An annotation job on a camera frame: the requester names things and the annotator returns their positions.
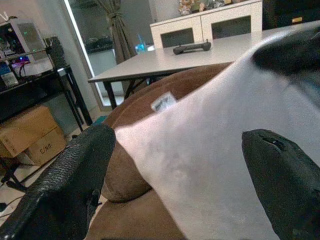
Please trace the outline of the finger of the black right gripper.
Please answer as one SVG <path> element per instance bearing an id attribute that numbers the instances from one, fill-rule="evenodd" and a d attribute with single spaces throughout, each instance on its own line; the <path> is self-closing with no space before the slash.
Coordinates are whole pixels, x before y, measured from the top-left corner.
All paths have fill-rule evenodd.
<path id="1" fill-rule="evenodd" d="M 320 70 L 320 27 L 307 27 L 274 36 L 252 55 L 262 70 L 291 75 Z"/>

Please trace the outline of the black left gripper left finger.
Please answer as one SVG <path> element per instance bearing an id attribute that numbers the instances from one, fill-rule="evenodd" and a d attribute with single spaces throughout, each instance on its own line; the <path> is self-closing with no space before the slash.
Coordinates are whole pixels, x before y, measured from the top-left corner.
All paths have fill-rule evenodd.
<path id="1" fill-rule="evenodd" d="M 83 240 L 116 144 L 106 124 L 72 139 L 0 227 L 2 240 Z"/>

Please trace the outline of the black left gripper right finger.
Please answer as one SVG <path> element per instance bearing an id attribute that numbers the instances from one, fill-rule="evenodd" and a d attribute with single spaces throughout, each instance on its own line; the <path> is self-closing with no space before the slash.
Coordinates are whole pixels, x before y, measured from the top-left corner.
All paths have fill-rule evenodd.
<path id="1" fill-rule="evenodd" d="M 320 168 L 293 141 L 244 131 L 242 153 L 256 195 L 281 240 L 320 238 Z"/>

